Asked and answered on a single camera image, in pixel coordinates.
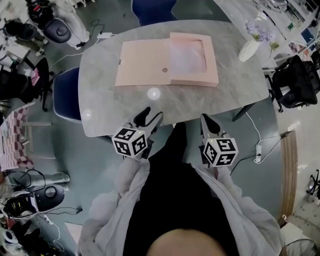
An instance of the checkered tablecloth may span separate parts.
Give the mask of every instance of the checkered tablecloth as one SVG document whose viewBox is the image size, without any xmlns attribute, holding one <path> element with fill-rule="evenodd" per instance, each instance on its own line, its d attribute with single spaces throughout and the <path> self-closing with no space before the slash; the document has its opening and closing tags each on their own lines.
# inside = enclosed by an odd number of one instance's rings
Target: checkered tablecloth
<svg viewBox="0 0 320 256">
<path fill-rule="evenodd" d="M 26 155 L 23 142 L 24 130 L 23 122 L 27 120 L 29 105 L 18 108 L 11 112 L 6 118 L 8 126 L 8 137 L 3 135 L 4 123 L 0 126 L 2 136 L 3 152 L 0 156 L 1 171 L 15 169 L 19 167 L 31 169 L 34 167 L 34 162 Z"/>
</svg>

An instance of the flower vase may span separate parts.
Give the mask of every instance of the flower vase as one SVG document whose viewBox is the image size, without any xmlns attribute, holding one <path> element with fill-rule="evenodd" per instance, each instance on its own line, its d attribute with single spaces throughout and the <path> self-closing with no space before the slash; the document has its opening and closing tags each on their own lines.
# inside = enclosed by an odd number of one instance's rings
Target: flower vase
<svg viewBox="0 0 320 256">
<path fill-rule="evenodd" d="M 259 45 L 260 45 L 260 42 L 254 39 L 246 42 L 238 55 L 239 60 L 241 62 L 245 62 L 248 59 L 250 59 L 251 56 L 254 55 L 255 52 L 258 50 Z"/>
</svg>

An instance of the pink box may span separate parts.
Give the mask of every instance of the pink box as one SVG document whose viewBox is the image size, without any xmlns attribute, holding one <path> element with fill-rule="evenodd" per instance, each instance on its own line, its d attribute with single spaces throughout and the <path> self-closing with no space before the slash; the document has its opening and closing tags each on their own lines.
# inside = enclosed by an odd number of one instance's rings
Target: pink box
<svg viewBox="0 0 320 256">
<path fill-rule="evenodd" d="M 122 51 L 116 86 L 192 85 L 219 83 L 211 37 L 170 33 L 170 38 L 127 41 Z"/>
</svg>

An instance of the gray floor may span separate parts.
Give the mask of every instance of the gray floor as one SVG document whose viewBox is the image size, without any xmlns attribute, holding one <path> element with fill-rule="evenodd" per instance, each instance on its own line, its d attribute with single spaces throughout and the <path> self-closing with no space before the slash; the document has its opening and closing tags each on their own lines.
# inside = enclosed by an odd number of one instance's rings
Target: gray floor
<svg viewBox="0 0 320 256">
<path fill-rule="evenodd" d="M 80 7 L 77 11 L 82 21 L 91 30 L 91 22 L 100 19 L 105 24 L 105 32 L 115 34 L 138 27 L 137 18 L 131 12 L 128 0 L 96 0 L 96 3 L 88 3 L 86 8 Z M 190 3 L 187 0 L 179 0 L 173 9 L 178 19 L 210 19 L 228 21 L 228 18 L 212 0 L 198 0 Z M 97 27 L 90 42 L 84 47 L 88 48 L 96 41 L 96 35 L 101 29 Z M 46 49 L 46 57 L 49 65 L 53 65 L 59 58 L 66 54 L 77 54 L 66 44 L 51 43 Z M 80 56 L 67 57 L 54 67 L 54 70 L 67 70 L 76 67 L 80 63 Z M 19 100 L 13 101 L 13 109 L 21 106 Z M 122 157 L 117 155 L 111 144 L 98 138 L 89 138 L 84 134 L 81 124 L 72 123 L 56 116 L 52 111 L 52 100 L 48 99 L 49 112 L 41 110 L 40 103 L 31 107 L 29 121 L 52 121 L 50 127 L 39 127 L 33 131 L 35 150 L 41 154 L 55 154 L 56 160 L 35 159 L 35 168 L 43 173 L 66 172 L 70 175 L 69 191 L 60 207 L 82 207 L 83 212 L 78 215 L 49 215 L 61 232 L 60 243 L 67 253 L 73 255 L 76 251 L 76 243 L 66 230 L 64 222 L 83 224 L 89 212 L 92 200 L 100 193 L 108 193 L 113 190 L 113 180 Z M 238 110 L 228 111 L 216 115 L 223 128 L 235 138 L 239 148 L 237 161 L 254 155 L 255 145 L 258 142 L 258 134 L 253 124 L 245 115 L 237 122 L 232 122 L 232 117 Z M 271 100 L 265 99 L 258 102 L 250 111 L 256 127 L 261 133 L 262 139 L 278 135 L 278 125 Z M 172 131 L 172 126 L 161 127 L 152 135 L 154 142 L 151 154 L 158 151 L 166 142 Z M 199 120 L 187 122 L 188 147 L 184 156 L 185 161 L 199 164 L 201 157 L 198 146 L 201 144 Z M 263 142 L 262 155 L 270 151 L 277 139 Z M 250 196 L 261 207 L 270 211 L 277 217 L 280 213 L 281 185 L 282 185 L 282 155 L 280 143 L 272 154 L 260 165 L 253 162 L 253 158 L 244 160 L 232 174 L 234 182 L 240 186 L 245 196 Z M 40 218 L 36 218 L 39 225 L 43 226 L 43 234 L 48 240 L 56 239 L 58 230 L 50 226 Z"/>
</svg>

